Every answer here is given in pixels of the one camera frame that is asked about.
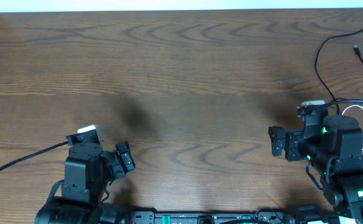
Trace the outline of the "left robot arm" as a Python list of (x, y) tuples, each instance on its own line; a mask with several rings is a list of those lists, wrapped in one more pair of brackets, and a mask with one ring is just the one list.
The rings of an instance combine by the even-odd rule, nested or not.
[(105, 151), (99, 126), (81, 128), (66, 137), (69, 155), (65, 176), (55, 183), (35, 217), (38, 224), (131, 223), (130, 213), (106, 203), (108, 186), (136, 168), (129, 143)]

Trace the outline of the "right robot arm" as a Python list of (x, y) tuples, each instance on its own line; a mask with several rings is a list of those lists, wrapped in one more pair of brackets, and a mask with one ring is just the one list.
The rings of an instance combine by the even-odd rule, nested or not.
[(326, 105), (300, 106), (301, 129), (268, 128), (272, 154), (289, 162), (306, 160), (321, 176), (314, 181), (337, 215), (363, 223), (363, 131), (350, 116), (328, 113)]

